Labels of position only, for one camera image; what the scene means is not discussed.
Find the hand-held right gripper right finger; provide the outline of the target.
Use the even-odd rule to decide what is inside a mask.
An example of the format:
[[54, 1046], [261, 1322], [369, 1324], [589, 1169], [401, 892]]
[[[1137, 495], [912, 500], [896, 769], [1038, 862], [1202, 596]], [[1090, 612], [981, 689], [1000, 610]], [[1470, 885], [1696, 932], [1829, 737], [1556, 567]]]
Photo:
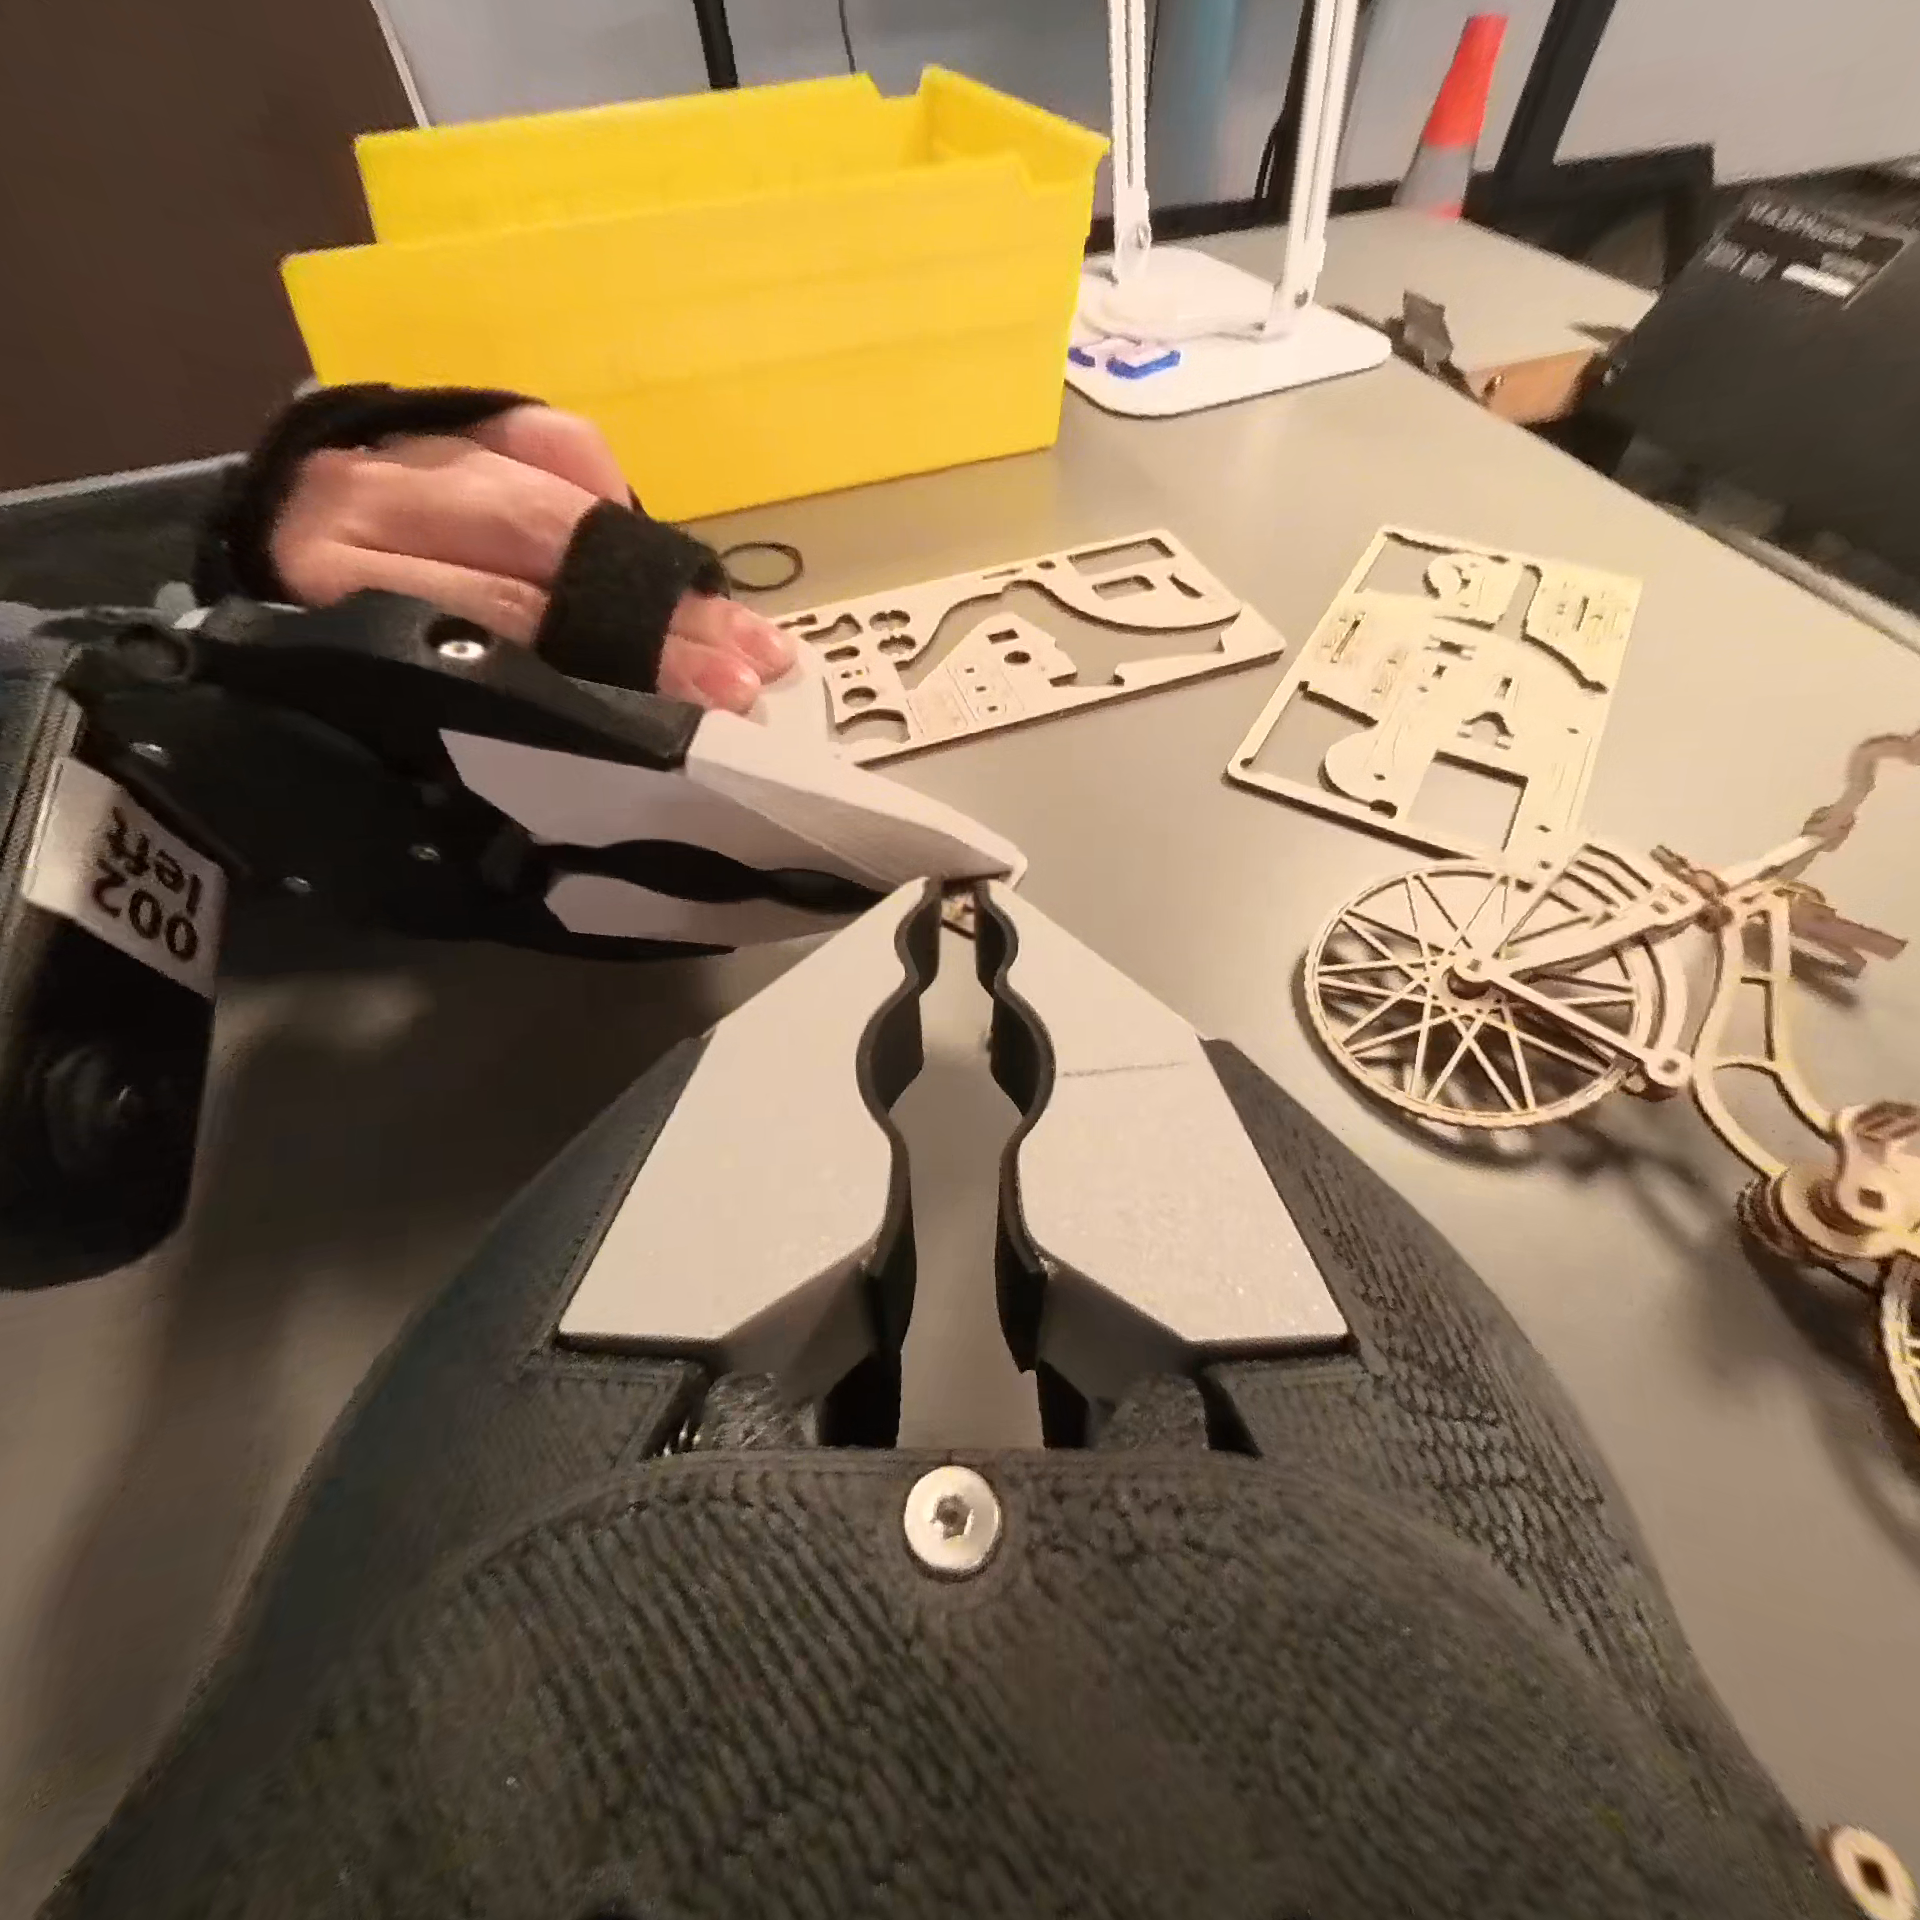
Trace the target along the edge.
[[1330, 1353], [1350, 1325], [1200, 1033], [1020, 899], [976, 890], [1016, 1362], [1058, 1378]]

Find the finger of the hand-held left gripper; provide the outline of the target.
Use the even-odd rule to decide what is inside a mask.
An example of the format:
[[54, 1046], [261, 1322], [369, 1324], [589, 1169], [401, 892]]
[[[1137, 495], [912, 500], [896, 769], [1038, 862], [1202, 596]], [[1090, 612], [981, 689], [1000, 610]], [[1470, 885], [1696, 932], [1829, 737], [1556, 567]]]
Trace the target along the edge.
[[1011, 881], [1025, 853], [995, 829], [818, 739], [707, 710], [677, 769], [445, 729], [460, 781], [537, 843], [606, 853], [673, 843], [757, 874], [826, 874], [869, 890]]
[[900, 886], [742, 862], [547, 862], [544, 906], [566, 932], [736, 951], [835, 932]]

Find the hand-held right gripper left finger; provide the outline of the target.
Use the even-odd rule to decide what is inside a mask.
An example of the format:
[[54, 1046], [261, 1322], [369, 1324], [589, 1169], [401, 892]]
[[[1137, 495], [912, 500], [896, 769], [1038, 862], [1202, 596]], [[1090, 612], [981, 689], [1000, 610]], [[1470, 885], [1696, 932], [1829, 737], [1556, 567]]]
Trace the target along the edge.
[[916, 1257], [892, 1109], [923, 1066], [941, 906], [907, 882], [708, 1033], [563, 1343], [776, 1378], [898, 1358]]

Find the wooden bicycle model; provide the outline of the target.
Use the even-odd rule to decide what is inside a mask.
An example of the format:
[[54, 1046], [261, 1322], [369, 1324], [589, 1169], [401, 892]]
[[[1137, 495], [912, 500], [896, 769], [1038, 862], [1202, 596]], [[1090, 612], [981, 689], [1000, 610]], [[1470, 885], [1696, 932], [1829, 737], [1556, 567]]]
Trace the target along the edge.
[[1909, 1423], [1915, 1103], [1821, 1097], [1792, 1013], [1812, 977], [1844, 986], [1906, 948], [1837, 911], [1811, 871], [1886, 770], [1915, 758], [1915, 731], [1854, 745], [1837, 796], [1747, 862], [1597, 836], [1538, 871], [1435, 860], [1355, 894], [1304, 955], [1304, 1009], [1332, 1067], [1430, 1134], [1532, 1131], [1616, 1093], [1684, 1097], [1748, 1170], [1741, 1235], [1873, 1298]]

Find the wooden parts sheet curved cutouts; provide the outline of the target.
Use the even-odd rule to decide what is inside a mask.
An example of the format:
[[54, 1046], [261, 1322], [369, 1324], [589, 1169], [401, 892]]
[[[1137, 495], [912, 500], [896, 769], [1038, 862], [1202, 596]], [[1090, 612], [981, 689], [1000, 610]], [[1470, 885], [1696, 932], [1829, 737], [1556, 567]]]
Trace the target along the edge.
[[880, 765], [1284, 655], [1173, 533], [1147, 531], [843, 596], [779, 627], [798, 666], [757, 721]]

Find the wooden parts sheet square cutouts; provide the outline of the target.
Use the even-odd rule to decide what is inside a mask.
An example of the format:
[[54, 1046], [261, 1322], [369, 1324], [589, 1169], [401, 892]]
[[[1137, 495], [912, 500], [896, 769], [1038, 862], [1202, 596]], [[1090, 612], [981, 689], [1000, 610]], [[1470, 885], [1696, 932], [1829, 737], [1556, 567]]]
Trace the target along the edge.
[[1642, 580], [1386, 525], [1228, 780], [1441, 858], [1541, 874], [1577, 842]]

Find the person's left hand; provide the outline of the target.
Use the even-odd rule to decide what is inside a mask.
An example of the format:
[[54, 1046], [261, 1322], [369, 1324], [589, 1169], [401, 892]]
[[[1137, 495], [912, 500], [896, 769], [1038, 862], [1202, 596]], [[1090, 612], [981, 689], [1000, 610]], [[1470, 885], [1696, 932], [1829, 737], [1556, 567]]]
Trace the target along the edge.
[[589, 629], [589, 676], [747, 713], [792, 641], [723, 590], [714, 553], [657, 521], [595, 425], [517, 404], [438, 434], [316, 447], [292, 468], [265, 553], [305, 607], [395, 593], [560, 655], [584, 607], [587, 535], [641, 537], [643, 564]]

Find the yellow plastic bin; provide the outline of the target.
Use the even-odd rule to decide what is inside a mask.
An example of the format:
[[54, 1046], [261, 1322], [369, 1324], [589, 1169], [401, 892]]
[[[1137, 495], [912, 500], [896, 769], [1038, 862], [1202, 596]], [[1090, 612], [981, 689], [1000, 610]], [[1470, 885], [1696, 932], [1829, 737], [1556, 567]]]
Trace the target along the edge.
[[699, 521], [1056, 441], [1109, 139], [937, 63], [361, 135], [278, 275], [331, 386], [528, 394]]

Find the white stand with wooden board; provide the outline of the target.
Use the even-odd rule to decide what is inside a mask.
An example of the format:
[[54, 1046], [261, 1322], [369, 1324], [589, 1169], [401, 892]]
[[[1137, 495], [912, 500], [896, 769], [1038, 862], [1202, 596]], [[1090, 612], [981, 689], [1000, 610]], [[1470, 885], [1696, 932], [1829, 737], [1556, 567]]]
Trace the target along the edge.
[[1066, 386], [1162, 420], [1291, 394], [1386, 364], [1388, 338], [1316, 302], [1360, 7], [1308, 5], [1304, 121], [1277, 282], [1155, 241], [1146, 182], [1146, 5], [1109, 3], [1114, 244], [1085, 265]]

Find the brown wooden board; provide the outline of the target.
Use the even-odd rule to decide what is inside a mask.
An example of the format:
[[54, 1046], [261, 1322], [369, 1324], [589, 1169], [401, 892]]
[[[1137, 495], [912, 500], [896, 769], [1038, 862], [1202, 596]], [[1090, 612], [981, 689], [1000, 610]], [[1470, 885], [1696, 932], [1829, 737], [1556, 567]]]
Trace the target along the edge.
[[1514, 425], [1556, 425], [1577, 413], [1601, 382], [1609, 349], [1621, 332], [1589, 327], [1582, 348], [1506, 356], [1468, 367], [1456, 356], [1449, 313], [1441, 302], [1413, 291], [1401, 298], [1398, 316], [1384, 324], [1394, 356], [1445, 389], [1474, 401], [1485, 413]]

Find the small wooden piece square hole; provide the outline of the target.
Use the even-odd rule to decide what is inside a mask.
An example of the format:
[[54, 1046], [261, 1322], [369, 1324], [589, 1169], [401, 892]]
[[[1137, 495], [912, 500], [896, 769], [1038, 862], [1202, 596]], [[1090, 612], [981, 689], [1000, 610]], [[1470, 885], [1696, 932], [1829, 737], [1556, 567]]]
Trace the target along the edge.
[[1918, 1876], [1882, 1836], [1830, 1823], [1817, 1833], [1817, 1851], [1860, 1917], [1918, 1917]]

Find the orange traffic cone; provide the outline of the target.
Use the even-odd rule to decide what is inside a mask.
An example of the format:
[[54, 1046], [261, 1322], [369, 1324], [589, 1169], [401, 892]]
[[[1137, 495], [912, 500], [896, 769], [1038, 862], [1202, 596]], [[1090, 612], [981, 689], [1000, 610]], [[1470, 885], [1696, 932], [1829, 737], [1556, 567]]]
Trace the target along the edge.
[[1446, 221], [1462, 218], [1505, 34], [1506, 14], [1474, 14], [1462, 23], [1394, 207]]

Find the black box white label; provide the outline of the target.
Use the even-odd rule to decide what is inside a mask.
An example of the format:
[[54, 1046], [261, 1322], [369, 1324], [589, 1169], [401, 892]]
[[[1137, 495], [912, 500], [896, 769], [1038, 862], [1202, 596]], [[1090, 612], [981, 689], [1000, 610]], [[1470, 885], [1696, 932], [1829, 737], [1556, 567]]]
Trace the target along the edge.
[[1582, 455], [1915, 653], [1915, 193], [1757, 182], [1601, 349]]

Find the black monitor stand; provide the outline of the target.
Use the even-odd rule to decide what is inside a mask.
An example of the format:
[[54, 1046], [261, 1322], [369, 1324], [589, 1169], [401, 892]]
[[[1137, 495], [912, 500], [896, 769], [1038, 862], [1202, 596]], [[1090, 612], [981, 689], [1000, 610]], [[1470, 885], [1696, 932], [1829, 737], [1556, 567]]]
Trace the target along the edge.
[[1616, 3], [1552, 3], [1494, 164], [1501, 186], [1546, 181]]

